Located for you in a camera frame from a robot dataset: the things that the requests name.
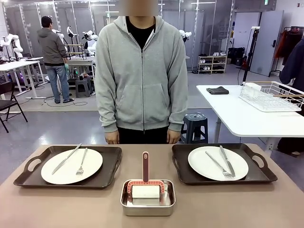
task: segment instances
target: gray hoodie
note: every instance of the gray hoodie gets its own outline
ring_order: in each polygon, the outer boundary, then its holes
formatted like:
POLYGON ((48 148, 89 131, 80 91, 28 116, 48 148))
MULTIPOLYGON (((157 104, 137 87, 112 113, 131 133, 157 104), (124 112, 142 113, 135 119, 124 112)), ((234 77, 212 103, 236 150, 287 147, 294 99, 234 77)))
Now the gray hoodie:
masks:
POLYGON ((37 33, 38 42, 42 47, 44 62, 46 64, 64 65, 62 58, 66 58, 67 53, 59 36, 48 28, 42 28, 37 33))
POLYGON ((185 46, 180 32, 156 18, 143 51, 119 17, 99 33, 95 89, 106 133, 117 127, 180 131, 187 111, 185 46))

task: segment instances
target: plastic stool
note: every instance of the plastic stool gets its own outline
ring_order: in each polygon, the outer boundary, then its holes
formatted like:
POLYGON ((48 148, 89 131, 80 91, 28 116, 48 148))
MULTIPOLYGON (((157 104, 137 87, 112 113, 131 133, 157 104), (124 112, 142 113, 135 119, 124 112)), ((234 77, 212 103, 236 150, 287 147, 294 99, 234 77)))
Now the plastic stool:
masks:
POLYGON ((79 98, 81 95, 85 95, 86 97, 90 97, 90 89, 89 89, 89 83, 87 80, 79 80, 77 79, 75 81, 76 84, 76 97, 79 98), (85 88, 84 92, 79 91, 79 86, 82 85, 85 88))
POLYGON ((84 80, 87 80, 87 83, 89 84, 89 89, 90 89, 90 94, 93 93, 93 88, 91 84, 91 78, 90 77, 85 77, 84 80))
POLYGON ((202 113, 186 114, 183 120, 185 124, 182 126, 180 139, 184 141, 184 143, 208 143, 208 119, 202 113))

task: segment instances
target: hand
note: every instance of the hand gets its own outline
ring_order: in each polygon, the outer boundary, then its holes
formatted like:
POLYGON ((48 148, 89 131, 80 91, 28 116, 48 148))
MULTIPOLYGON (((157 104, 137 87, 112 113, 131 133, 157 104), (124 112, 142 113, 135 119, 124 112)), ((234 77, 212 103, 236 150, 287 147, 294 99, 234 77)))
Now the hand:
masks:
POLYGON ((111 132, 111 133, 105 133, 104 136, 105 136, 104 137, 105 141, 108 144, 119 144, 119 132, 118 131, 111 132))
POLYGON ((180 139, 180 136, 181 136, 181 132, 175 132, 169 129, 167 132, 167 143, 176 144, 180 139))

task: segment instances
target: dish rack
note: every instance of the dish rack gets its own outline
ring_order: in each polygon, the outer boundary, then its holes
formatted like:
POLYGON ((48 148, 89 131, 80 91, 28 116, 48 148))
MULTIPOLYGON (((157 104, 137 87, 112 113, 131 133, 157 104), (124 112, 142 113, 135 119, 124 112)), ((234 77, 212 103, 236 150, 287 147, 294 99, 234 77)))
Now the dish rack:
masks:
POLYGON ((304 92, 275 81, 245 83, 239 98, 262 112, 298 112, 304 104, 304 92))

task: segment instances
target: fork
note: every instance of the fork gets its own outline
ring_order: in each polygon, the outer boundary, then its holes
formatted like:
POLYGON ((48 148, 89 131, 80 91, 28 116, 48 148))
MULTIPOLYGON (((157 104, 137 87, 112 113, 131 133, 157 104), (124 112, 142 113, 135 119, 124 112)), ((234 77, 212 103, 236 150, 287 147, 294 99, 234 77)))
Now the fork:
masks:
POLYGON ((86 157, 87 148, 85 149, 84 156, 82 157, 81 165, 79 170, 76 172, 76 175, 81 176, 84 173, 84 169, 82 168, 82 164, 84 163, 85 157, 86 157))
POLYGON ((230 172, 227 172, 207 151, 205 151, 205 153, 214 161, 214 163, 216 163, 222 169, 222 173, 225 177, 233 177, 232 174, 230 172))

